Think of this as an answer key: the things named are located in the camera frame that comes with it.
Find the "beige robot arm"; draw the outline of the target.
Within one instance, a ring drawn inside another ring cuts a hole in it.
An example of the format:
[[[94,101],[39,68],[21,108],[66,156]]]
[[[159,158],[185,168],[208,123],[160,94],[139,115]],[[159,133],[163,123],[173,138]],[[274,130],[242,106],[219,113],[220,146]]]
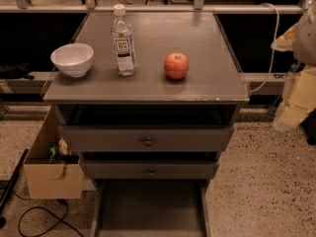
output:
[[[291,51],[297,64],[286,75],[273,126],[278,131],[298,127],[316,109],[316,3],[313,3],[271,48]]]

